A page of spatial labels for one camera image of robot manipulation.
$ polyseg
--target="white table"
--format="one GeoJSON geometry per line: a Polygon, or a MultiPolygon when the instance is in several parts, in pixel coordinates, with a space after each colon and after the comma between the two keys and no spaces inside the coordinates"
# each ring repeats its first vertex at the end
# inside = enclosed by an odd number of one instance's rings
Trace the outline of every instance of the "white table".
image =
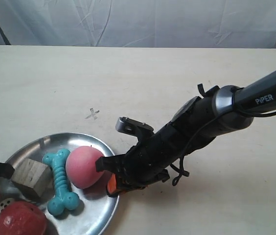
{"type": "MultiPolygon", "coordinates": [[[[136,138],[116,132],[119,116],[158,130],[198,83],[243,87],[274,70],[276,49],[0,46],[0,161],[59,132],[124,153],[136,138]],[[86,119],[90,108],[96,120],[86,119]]],[[[176,187],[169,180],[123,195],[105,234],[276,234],[276,117],[218,137],[185,168],[191,176],[176,187]]]]}

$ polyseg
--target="metal plate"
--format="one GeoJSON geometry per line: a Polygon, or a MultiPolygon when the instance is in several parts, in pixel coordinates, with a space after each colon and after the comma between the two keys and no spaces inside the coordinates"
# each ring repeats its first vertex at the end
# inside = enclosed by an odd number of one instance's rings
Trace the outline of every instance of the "metal plate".
{"type": "MultiPolygon", "coordinates": [[[[79,133],[60,133],[38,139],[17,151],[7,160],[14,168],[30,158],[41,162],[45,153],[56,153],[61,148],[70,151],[80,146],[92,146],[100,150],[104,156],[114,155],[113,151],[101,140],[79,133]]],[[[55,218],[46,209],[49,199],[54,196],[52,184],[45,190],[39,202],[36,204],[48,219],[47,235],[99,235],[102,234],[109,224],[118,204],[119,198],[110,198],[106,194],[106,184],[110,174],[104,175],[90,188],[81,190],[71,185],[72,191],[76,192],[81,199],[79,207],[74,211],[65,210],[59,217],[55,218]]],[[[0,191],[2,199],[15,198],[25,200],[20,191],[13,186],[11,181],[0,179],[0,191]]]]}

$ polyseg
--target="pink ball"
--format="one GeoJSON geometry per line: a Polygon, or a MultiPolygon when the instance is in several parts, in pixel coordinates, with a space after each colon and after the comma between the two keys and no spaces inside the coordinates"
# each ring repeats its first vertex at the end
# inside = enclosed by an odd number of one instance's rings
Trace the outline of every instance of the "pink ball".
{"type": "Polygon", "coordinates": [[[81,146],[73,150],[66,161],[66,174],[77,188],[89,188],[103,175],[96,172],[95,161],[103,154],[90,146],[81,146]]]}

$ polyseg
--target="blue dog bone toy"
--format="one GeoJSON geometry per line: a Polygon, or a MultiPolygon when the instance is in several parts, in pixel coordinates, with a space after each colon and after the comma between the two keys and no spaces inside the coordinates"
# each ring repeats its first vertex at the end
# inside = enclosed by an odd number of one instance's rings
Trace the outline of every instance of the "blue dog bone toy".
{"type": "Polygon", "coordinates": [[[56,154],[47,153],[42,162],[52,168],[54,176],[55,196],[48,202],[47,208],[51,215],[60,215],[64,209],[74,210],[79,205],[77,193],[68,189],[65,163],[70,154],[68,149],[60,149],[56,154]]]}

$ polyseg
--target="white backdrop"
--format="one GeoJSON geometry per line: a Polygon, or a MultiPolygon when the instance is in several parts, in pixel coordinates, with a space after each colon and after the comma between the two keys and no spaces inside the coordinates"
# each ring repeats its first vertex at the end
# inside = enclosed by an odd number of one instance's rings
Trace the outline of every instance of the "white backdrop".
{"type": "Polygon", "coordinates": [[[13,45],[276,47],[276,0],[0,0],[13,45]]]}

